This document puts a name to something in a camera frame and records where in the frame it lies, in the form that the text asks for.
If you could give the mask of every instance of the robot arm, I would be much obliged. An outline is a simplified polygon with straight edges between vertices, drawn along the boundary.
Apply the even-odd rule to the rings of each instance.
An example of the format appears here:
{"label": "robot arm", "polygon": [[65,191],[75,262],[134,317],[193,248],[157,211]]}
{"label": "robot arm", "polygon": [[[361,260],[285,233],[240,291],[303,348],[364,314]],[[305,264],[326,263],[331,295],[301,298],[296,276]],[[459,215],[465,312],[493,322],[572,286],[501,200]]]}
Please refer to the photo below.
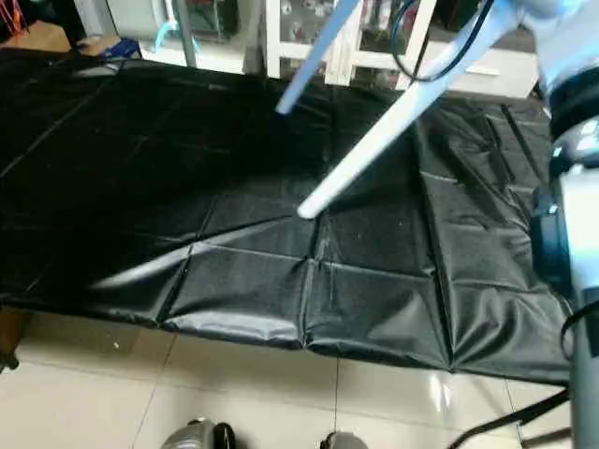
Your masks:
{"label": "robot arm", "polygon": [[[290,111],[310,78],[310,62],[320,60],[320,52],[324,53],[356,3],[339,1],[334,26],[314,46],[300,77],[285,93],[280,112]],[[425,68],[425,77],[453,60],[476,20]],[[461,60],[439,79],[414,82],[299,206],[298,214],[307,219],[318,215],[453,80],[520,24],[534,34],[554,139],[551,192],[540,197],[533,217],[534,263],[543,277],[574,300],[578,310],[573,315],[580,319],[574,327],[570,383],[574,443],[577,449],[598,448],[599,318],[583,312],[599,305],[599,0],[494,0]]]}

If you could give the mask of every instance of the black plastic sheet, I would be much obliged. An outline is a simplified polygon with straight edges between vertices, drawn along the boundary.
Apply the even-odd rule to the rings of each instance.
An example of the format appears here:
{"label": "black plastic sheet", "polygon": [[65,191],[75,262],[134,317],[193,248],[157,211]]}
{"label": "black plastic sheet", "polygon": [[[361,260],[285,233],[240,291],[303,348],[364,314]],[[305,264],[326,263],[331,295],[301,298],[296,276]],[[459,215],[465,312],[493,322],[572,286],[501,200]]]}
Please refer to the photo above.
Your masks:
{"label": "black plastic sheet", "polygon": [[0,51],[0,303],[400,366],[567,382],[532,270],[540,107],[445,99],[329,210],[295,209],[392,101]]}

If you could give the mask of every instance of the wooden table leg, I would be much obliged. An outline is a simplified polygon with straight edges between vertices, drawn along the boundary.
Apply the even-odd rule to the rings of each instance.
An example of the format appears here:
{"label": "wooden table leg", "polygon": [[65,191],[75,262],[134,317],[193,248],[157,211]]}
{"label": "wooden table leg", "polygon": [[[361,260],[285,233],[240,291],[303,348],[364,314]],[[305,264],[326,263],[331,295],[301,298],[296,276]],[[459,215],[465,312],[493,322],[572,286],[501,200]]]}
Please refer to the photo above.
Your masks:
{"label": "wooden table leg", "polygon": [[30,317],[30,312],[18,311],[6,307],[0,309],[0,371],[4,367],[16,369],[19,366],[15,350],[19,345],[19,341],[29,323]]}

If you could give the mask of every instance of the white rod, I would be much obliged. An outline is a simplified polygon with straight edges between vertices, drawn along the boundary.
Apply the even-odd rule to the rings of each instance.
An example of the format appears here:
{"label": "white rod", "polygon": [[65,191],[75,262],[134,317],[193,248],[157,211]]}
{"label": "white rod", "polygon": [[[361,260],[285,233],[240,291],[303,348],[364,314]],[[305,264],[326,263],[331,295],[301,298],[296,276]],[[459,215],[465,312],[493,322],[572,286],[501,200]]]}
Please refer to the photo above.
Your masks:
{"label": "white rod", "polygon": [[[463,47],[478,14],[460,31],[447,49],[431,62],[423,75],[437,73]],[[477,61],[502,36],[519,25],[517,12],[510,0],[495,0],[472,47],[444,77],[434,82],[415,82],[388,109],[381,119],[316,187],[298,208],[298,215],[313,219],[326,208],[358,175],[410,126],[466,68]]]}

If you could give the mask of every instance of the white floor tile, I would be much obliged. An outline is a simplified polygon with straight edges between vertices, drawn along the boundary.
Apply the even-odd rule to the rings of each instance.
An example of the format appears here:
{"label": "white floor tile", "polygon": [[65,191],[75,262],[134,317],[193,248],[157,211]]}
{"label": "white floor tile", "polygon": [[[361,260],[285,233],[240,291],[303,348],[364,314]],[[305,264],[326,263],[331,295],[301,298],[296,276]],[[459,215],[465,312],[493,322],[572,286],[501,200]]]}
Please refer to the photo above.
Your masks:
{"label": "white floor tile", "polygon": [[157,449],[196,417],[227,422],[246,449],[310,449],[333,429],[334,413],[227,393],[159,385],[135,449]]}
{"label": "white floor tile", "polygon": [[178,336],[160,382],[333,409],[336,364],[305,351]]}
{"label": "white floor tile", "polygon": [[21,363],[0,375],[0,447],[129,449],[153,385]]}
{"label": "white floor tile", "polygon": [[[521,409],[541,399],[548,398],[563,390],[558,386],[529,384],[525,382],[508,381],[507,387],[515,409]],[[566,402],[545,416],[535,419],[520,429],[522,437],[533,438],[539,435],[570,427],[570,402]],[[543,449],[566,449],[572,447],[570,441],[557,442],[555,445],[542,446]]]}
{"label": "white floor tile", "polygon": [[[337,413],[337,429],[360,437],[368,449],[446,449],[460,433],[438,427],[405,424],[399,421]],[[461,449],[519,449],[517,439],[483,435],[474,437]]]}
{"label": "white floor tile", "polygon": [[[342,360],[341,412],[466,430],[512,411],[505,381]],[[492,432],[516,438],[515,427]]]}
{"label": "white floor tile", "polygon": [[173,338],[139,326],[38,313],[17,356],[34,363],[155,381]]}

